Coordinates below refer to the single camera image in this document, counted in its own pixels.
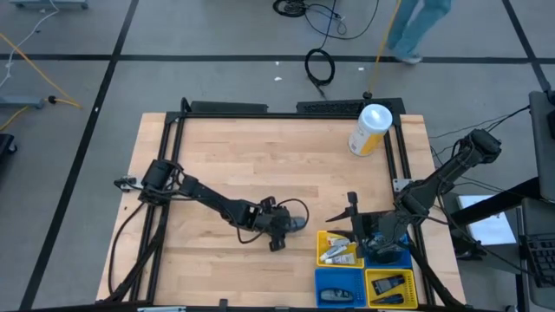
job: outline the person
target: person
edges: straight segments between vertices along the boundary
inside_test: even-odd
[[[424,7],[409,24],[419,0],[400,0],[401,5],[388,35],[388,48],[393,56],[409,64],[422,62],[415,52],[426,32],[451,10],[451,0],[423,0]]]

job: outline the wooden tabletop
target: wooden tabletop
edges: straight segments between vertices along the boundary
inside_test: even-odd
[[[142,177],[156,158],[164,118],[164,114],[143,114],[129,174]],[[355,124],[355,120],[186,120],[180,164],[187,174],[228,198],[252,202],[267,196],[277,201],[300,198],[310,208],[310,222],[287,236],[284,250],[270,252],[266,235],[252,244],[240,244],[235,229],[217,212],[199,203],[172,203],[155,304],[214,306],[227,298],[232,306],[315,307],[317,231],[350,229],[348,220],[324,221],[343,211],[349,191],[358,193],[360,211],[393,208],[383,143],[368,157],[353,155],[347,141]],[[402,125],[413,178],[423,179],[434,170],[424,120],[420,115],[403,115]],[[395,133],[392,138],[397,157]],[[122,195],[114,233],[139,205],[138,195]],[[301,206],[291,203],[288,208],[293,215],[304,215]],[[121,234],[114,285],[136,260],[145,213],[143,209]],[[431,216],[444,219],[436,209]],[[448,228],[426,221],[422,231],[430,266],[454,297],[464,302]],[[243,239],[252,236],[242,232]],[[99,299],[108,296],[108,260],[109,255]],[[140,298],[146,294],[150,264],[143,274]],[[424,303],[417,268],[415,275],[419,300]]]

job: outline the small box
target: small box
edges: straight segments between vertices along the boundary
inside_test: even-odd
[[[402,242],[408,244],[408,236],[402,237]],[[374,261],[370,256],[366,257],[366,268],[367,269],[412,269],[413,268],[413,260],[410,256],[410,251],[408,249],[399,252],[400,257],[397,261],[392,263],[378,263]]]
[[[418,308],[418,297],[416,296],[415,276],[412,270],[406,269],[367,269],[366,276],[366,297],[368,306],[372,309],[416,309]],[[372,282],[375,280],[402,275],[405,283],[390,289],[383,294],[377,295]],[[375,304],[374,300],[383,299],[387,296],[401,294],[403,303],[399,304]]]
[[[344,238],[340,235],[337,234],[331,234],[328,233],[327,231],[318,231],[317,233],[317,247],[316,247],[316,265],[319,267],[327,267],[327,268],[357,268],[357,269],[363,269],[364,268],[364,259],[359,259],[357,258],[355,261],[355,264],[327,264],[324,261],[320,260],[320,256],[328,251],[329,248],[331,248],[331,246],[328,246],[328,237],[338,237],[338,238]],[[347,250],[342,252],[340,255],[347,255],[349,253],[352,253],[355,255],[356,257],[356,245],[355,244],[350,244],[347,246]]]
[[[364,270],[318,268],[314,272],[316,305],[319,308],[363,308],[366,307]],[[343,289],[353,294],[353,302],[328,303],[320,300],[324,289]]]

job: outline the yellow tray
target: yellow tray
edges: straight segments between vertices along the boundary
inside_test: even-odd
[[[418,308],[418,297],[416,296],[415,276],[412,270],[406,269],[367,269],[364,272],[366,280],[366,300],[368,306],[374,309],[416,309]],[[394,287],[381,295],[375,293],[372,282],[382,278],[402,275],[405,283]],[[400,304],[374,304],[374,300],[382,299],[386,296],[402,294],[404,302]]]
[[[331,234],[327,231],[318,231],[317,240],[316,240],[316,265],[319,267],[326,267],[326,268],[350,268],[350,269],[362,269],[364,268],[364,259],[356,259],[355,264],[326,264],[323,261],[320,261],[320,256],[330,249],[328,246],[328,237],[339,237],[342,236],[337,234]],[[350,244],[347,246],[347,250],[342,252],[341,255],[346,255],[349,253],[353,253],[356,255],[356,245]]]

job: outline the black cable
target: black cable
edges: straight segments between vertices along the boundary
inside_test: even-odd
[[[512,195],[515,195],[515,196],[520,196],[520,197],[522,197],[522,198],[528,197],[528,196],[526,196],[526,195],[519,194],[519,193],[517,193],[517,192],[511,192],[511,191],[509,191],[509,190],[502,189],[502,188],[500,188],[500,187],[498,187],[498,186],[495,186],[495,185],[490,185],[490,184],[488,184],[488,183],[486,183],[486,182],[482,182],[482,181],[479,181],[479,180],[477,180],[477,179],[470,179],[470,178],[465,177],[465,176],[460,176],[460,178],[461,178],[461,179],[466,179],[466,180],[472,181],[472,182],[467,182],[467,183],[468,183],[468,184],[471,184],[471,185],[476,185],[476,186],[481,187],[481,188],[483,188],[483,189],[485,189],[485,190],[488,190],[488,191],[492,191],[492,192],[507,192],[507,193],[509,193],[509,194],[512,194]],[[538,199],[538,200],[543,201],[543,202],[546,202],[546,203],[549,203],[549,201],[546,200],[546,199],[544,199],[544,198],[540,198],[540,199]]]
[[[467,130],[467,129],[470,129],[470,128],[479,127],[479,126],[481,126],[481,125],[483,125],[483,124],[486,124],[486,123],[488,123],[488,122],[491,122],[491,121],[500,120],[501,118],[505,118],[505,117],[507,117],[508,115],[509,115],[509,114],[504,114],[504,115],[502,115],[502,116],[498,116],[498,117],[492,118],[492,119],[490,119],[490,120],[482,121],[482,122],[479,123],[479,124],[471,125],[471,126],[468,126],[468,127],[463,127],[463,128],[461,128],[461,129],[458,129],[458,130],[449,131],[448,133],[444,133],[444,134],[440,134],[440,135],[435,135],[435,136],[431,136],[431,137],[428,137],[428,138],[429,138],[429,139],[439,139],[439,138],[442,138],[442,137],[447,136],[447,135],[449,135],[449,134],[459,133],[459,132],[461,132],[461,131],[464,131],[464,130]]]
[[[257,235],[255,235],[253,238],[247,239],[247,240],[244,241],[244,240],[241,238],[241,232],[239,231],[239,228],[238,228],[237,226],[236,226],[235,228],[237,229],[237,239],[238,239],[239,242],[242,243],[242,244],[250,244],[250,243],[254,242],[255,240],[257,240],[259,237],[261,237],[262,234],[264,234],[264,232],[261,231],[260,233],[258,233]]]
[[[114,293],[114,288],[112,287],[112,270],[114,268],[114,255],[115,255],[115,246],[118,242],[118,239],[120,238],[121,232],[123,231],[123,228],[127,225],[127,223],[129,223],[129,221],[131,221],[131,219],[137,215],[137,213],[139,213],[140,208],[142,208],[142,206],[144,206],[145,203],[141,203],[136,209],[135,211],[133,211],[129,217],[127,217],[127,219],[125,219],[125,221],[123,221],[123,224],[121,224],[120,229],[115,233],[115,237],[114,237],[114,242],[112,243],[112,250],[110,251],[110,262],[108,263],[108,291],[110,292],[110,295],[112,295]]]
[[[443,199],[441,198],[441,195],[439,193],[437,194],[437,199],[438,199],[438,202],[440,203],[441,210],[443,211],[443,213],[445,214],[445,216],[449,220],[449,223],[452,226],[454,226],[457,230],[459,230],[459,232],[466,239],[470,240],[471,243],[476,244],[476,246],[478,246],[478,248],[481,248],[483,251],[485,251],[485,252],[489,253],[490,255],[498,258],[500,261],[508,264],[509,266],[513,267],[514,269],[518,270],[519,272],[527,274],[528,276],[531,276],[531,277],[534,277],[534,278],[538,278],[539,280],[542,280],[545,283],[549,283],[550,285],[555,286],[554,282],[552,282],[550,280],[547,280],[547,279],[543,278],[542,276],[538,276],[538,275],[534,274],[533,272],[531,272],[530,270],[526,270],[526,269],[521,268],[520,266],[510,262],[509,260],[500,256],[496,252],[494,252],[494,251],[490,250],[489,248],[487,248],[486,246],[482,245],[481,241],[478,241],[478,240],[474,239],[474,237],[470,236],[468,233],[466,233],[464,230],[462,230],[461,227],[453,221],[453,218],[451,217],[451,215],[445,209],[445,206],[443,205]]]
[[[439,223],[439,224],[449,225],[449,222],[447,222],[447,221],[442,221],[442,220],[439,220],[438,218],[434,218],[434,217],[430,217],[430,216],[411,214],[411,217],[426,218],[430,221],[434,221],[434,222]]]
[[[336,3],[337,3],[337,0],[333,0],[333,6],[331,7],[331,16],[333,16],[335,13]],[[316,89],[318,90],[318,93],[320,93],[320,95],[324,99],[326,99],[326,95],[320,87],[329,85],[333,81],[334,76],[336,75],[336,63],[333,61],[333,58],[331,58],[331,55],[329,55],[328,52],[323,50],[323,46],[328,41],[332,20],[333,18],[330,17],[330,22],[328,23],[328,30],[326,31],[326,34],[325,34],[326,37],[323,39],[323,42],[320,48],[310,50],[309,53],[304,58],[304,71],[306,71],[306,74],[308,75],[310,82],[312,82],[314,87],[316,87]],[[319,53],[323,55],[325,59],[328,61],[328,63],[330,64],[331,71],[330,71],[330,76],[327,79],[324,79],[324,80],[318,79],[310,72],[310,68],[309,68],[310,57],[315,53]]]
[[[304,221],[303,227],[297,229],[297,231],[300,231],[300,230],[304,229],[304,228],[306,227],[306,225],[309,223],[309,219],[310,219],[309,206],[307,206],[307,205],[304,203],[304,201],[302,201],[301,199],[298,199],[298,198],[289,198],[289,199],[286,199],[286,200],[284,200],[284,201],[282,201],[282,202],[277,203],[276,206],[279,207],[280,205],[283,205],[283,204],[289,203],[289,202],[298,202],[299,204],[301,204],[301,205],[303,206],[304,210],[306,211],[306,221]]]
[[[285,3],[283,10],[279,8],[281,3]],[[306,4],[303,0],[276,0],[272,8],[280,16],[300,17],[306,13]]]
[[[337,34],[343,36],[347,33],[347,31],[348,31],[347,25],[343,22],[343,18],[341,17],[341,15],[339,15],[338,13],[335,13],[334,15],[327,15],[324,12],[322,12],[321,10],[316,10],[316,9],[312,8],[312,7],[316,7],[316,6],[323,7],[326,10],[331,11],[331,9],[329,7],[327,7],[325,5],[318,4],[318,3],[311,4],[306,9],[307,10],[310,9],[310,11],[312,11],[312,12],[316,12],[320,15],[326,16],[328,18],[332,18],[334,21],[336,21],[337,22],[337,27],[336,27]]]
[[[131,183],[129,182],[128,179],[124,179],[123,181],[125,182],[125,184],[126,184],[127,186],[131,187],[131,188],[134,189],[134,190],[141,191],[141,192],[143,192],[143,191],[145,191],[145,192],[153,192],[153,194],[151,193],[151,194],[149,194],[149,195],[150,195],[150,196],[154,196],[154,197],[156,197],[156,198],[160,198],[160,199],[165,199],[165,200],[176,200],[176,201],[197,201],[197,200],[204,199],[204,198],[174,198],[174,197],[171,197],[172,195],[181,195],[181,194],[178,192],[178,190],[171,190],[171,191],[168,190],[169,188],[173,188],[173,183],[177,183],[178,185],[180,184],[179,181],[178,181],[177,179],[175,179],[174,181],[172,181],[171,184],[169,184],[169,185],[166,186],[166,191],[158,191],[158,190],[154,190],[154,189],[145,190],[145,189],[142,188],[142,187],[135,186],[135,185],[131,184]]]
[[[462,140],[457,140],[456,142],[454,142],[453,148],[451,149],[451,158],[454,156],[454,150],[457,148],[461,141]]]
[[[378,6],[379,6],[379,4],[380,4],[380,0],[376,0],[376,2],[375,2],[375,7],[374,7],[374,13],[372,13],[372,17],[370,18],[370,21],[368,22],[368,24],[366,25],[366,27],[364,28],[364,30],[363,30],[360,34],[358,34],[358,35],[356,35],[356,36],[352,36],[352,37],[333,36],[333,35],[330,35],[330,34],[329,34],[329,31],[328,31],[327,34],[326,34],[326,33],[323,33],[322,31],[320,31],[319,29],[317,29],[317,28],[312,24],[312,22],[311,22],[310,19],[308,18],[308,14],[305,14],[305,15],[304,15],[304,18],[306,19],[306,22],[308,22],[308,24],[309,24],[317,33],[319,33],[319,34],[321,34],[321,35],[326,35],[326,36],[329,37],[329,38],[334,38],[334,39],[339,39],[339,40],[354,40],[354,39],[356,39],[356,38],[358,38],[358,37],[364,35],[364,34],[366,33],[366,31],[370,28],[370,25],[372,24],[372,22],[374,22],[375,14],[376,14],[377,11],[378,11]],[[335,13],[335,12],[334,12],[333,10],[331,10],[330,8],[328,8],[327,6],[325,6],[325,5],[321,5],[321,4],[310,4],[310,5],[307,6],[307,10],[309,10],[311,6],[320,6],[320,7],[324,7],[326,10],[328,10],[328,11],[331,12],[331,15],[332,15],[332,16],[334,16],[334,13]]]
[[[474,150],[474,148],[475,148],[475,146],[474,146],[474,144],[472,143],[472,141],[471,141],[470,143],[472,144],[472,150],[471,150],[471,152],[468,154],[468,157],[467,157],[466,159],[464,159],[464,160],[461,161],[462,165],[465,165],[465,164],[467,163],[467,161],[470,159],[470,156],[472,155],[472,152],[473,152],[473,150]],[[446,177],[443,177],[443,180],[447,180],[448,177],[449,177],[451,174],[453,174],[453,173],[454,173],[454,172],[448,173]],[[437,190],[436,190],[436,192],[435,192],[435,195],[436,195],[436,197],[437,197],[438,203],[440,204],[440,209],[441,209],[441,211],[443,212],[443,214],[445,215],[445,217],[447,218],[447,221],[449,222],[450,225],[454,226],[457,230],[459,230],[459,232],[460,232],[465,238],[469,239],[473,244],[476,244],[476,245],[477,245],[479,248],[481,248],[482,250],[488,252],[489,254],[491,254],[491,255],[494,256],[494,257],[497,257],[499,260],[501,260],[502,262],[504,262],[504,263],[510,265],[510,266],[513,267],[514,269],[516,269],[516,270],[518,270],[518,271],[520,271],[520,272],[522,272],[522,273],[526,273],[526,274],[528,274],[529,276],[534,276],[534,277],[536,277],[536,278],[543,279],[541,276],[536,276],[535,274],[533,274],[533,273],[530,272],[529,270],[525,270],[525,269],[520,268],[519,266],[517,266],[517,265],[511,263],[510,261],[506,260],[504,257],[502,257],[502,256],[498,255],[497,253],[491,251],[491,250],[488,249],[487,247],[484,247],[484,246],[481,244],[480,241],[477,241],[477,240],[474,239],[472,236],[470,236],[469,234],[467,234],[464,230],[462,230],[462,229],[459,227],[459,225],[456,224],[456,223],[454,222],[453,217],[451,217],[451,214],[449,214],[449,213],[447,212],[447,210],[445,209],[445,205],[443,204],[443,197],[442,197],[443,194],[441,194],[441,187],[443,186],[443,183],[444,183],[444,182],[441,182],[441,183],[437,186]],[[551,284],[553,284],[553,285],[555,286],[555,283],[552,283],[551,281],[547,281],[547,280],[545,280],[545,281],[546,281],[547,283],[551,283]]]
[[[449,148],[452,148],[452,147],[453,147],[453,146],[446,146],[446,147],[443,147],[443,149],[442,149],[439,153],[436,153],[436,154],[435,154],[435,157],[437,157],[437,159],[439,159],[441,154],[443,154],[446,150],[448,150]]]
[[[432,154],[434,155],[434,157],[437,158],[437,161],[440,162],[440,164],[443,166],[443,161],[441,161],[440,156],[438,155],[438,153],[435,151],[435,148],[433,146],[430,146],[430,149],[432,150]]]
[[[496,193],[500,192],[500,191],[498,191],[498,190],[496,190],[496,189],[489,188],[489,187],[483,186],[483,185],[479,185],[478,183],[474,183],[474,182],[459,183],[459,184],[454,185],[454,187],[463,186],[463,185],[475,185],[475,186],[478,186],[478,187],[480,187],[480,188],[483,188],[484,190],[488,190],[488,191],[491,191],[491,192],[496,192]]]
[[[509,118],[513,117],[514,115],[516,115],[516,114],[518,114],[518,113],[520,113],[520,112],[524,112],[524,111],[526,111],[526,110],[529,109],[529,108],[530,108],[530,105],[528,105],[527,107],[522,107],[522,108],[519,109],[518,111],[516,111],[516,112],[514,112],[514,113],[512,113],[512,114],[509,114],[507,117],[503,118],[502,120],[499,120],[499,121],[497,121],[497,122],[494,122],[492,125],[490,125],[489,128],[486,128],[486,130],[487,130],[488,132],[492,132],[492,130],[494,130],[495,127],[497,127],[498,125],[500,125],[501,123],[503,123],[503,121],[508,120]]]
[[[492,118],[492,119],[490,119],[490,120],[484,120],[484,121],[482,121],[481,123],[478,123],[478,124],[475,124],[475,125],[471,125],[471,126],[468,126],[468,127],[463,127],[463,128],[461,128],[461,129],[449,131],[449,132],[447,132],[447,133],[440,134],[440,135],[435,135],[435,136],[431,136],[431,137],[428,137],[428,138],[429,138],[429,139],[439,139],[439,138],[442,138],[442,137],[447,136],[447,135],[449,135],[449,134],[458,133],[458,132],[461,132],[461,131],[464,131],[464,130],[467,130],[467,129],[470,129],[470,128],[474,128],[474,127],[479,127],[479,126],[481,126],[481,125],[483,125],[483,124],[486,124],[486,123],[488,123],[488,122],[493,121],[492,124],[490,124],[490,125],[488,126],[488,127],[491,127],[491,126],[494,125],[496,122],[499,122],[499,121],[500,121],[500,122],[503,122],[503,121],[505,121],[505,120],[507,120],[507,119],[513,117],[515,114],[518,114],[518,113],[520,113],[520,112],[522,112],[522,111],[524,111],[524,110],[527,110],[528,108],[530,108],[530,106],[523,107],[523,108],[517,110],[516,112],[510,113],[510,114],[504,114],[504,115],[501,115],[501,116]]]

